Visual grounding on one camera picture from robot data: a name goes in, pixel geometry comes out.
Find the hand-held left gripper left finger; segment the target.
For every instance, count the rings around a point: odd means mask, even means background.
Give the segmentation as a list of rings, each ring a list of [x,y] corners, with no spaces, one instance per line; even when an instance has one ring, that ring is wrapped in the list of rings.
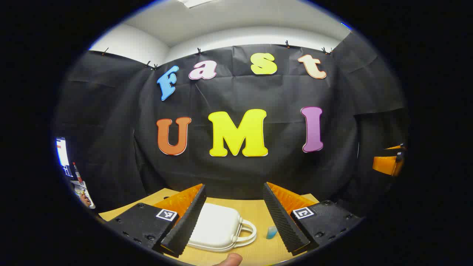
[[[139,202],[106,225],[147,249],[177,258],[194,231],[207,198],[205,189],[198,184],[154,205]]]

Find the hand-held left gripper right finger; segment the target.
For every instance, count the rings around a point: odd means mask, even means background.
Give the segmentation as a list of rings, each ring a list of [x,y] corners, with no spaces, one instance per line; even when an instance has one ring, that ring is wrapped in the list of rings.
[[[263,184],[262,197],[293,256],[324,249],[364,221],[333,201],[315,202],[270,182]]]

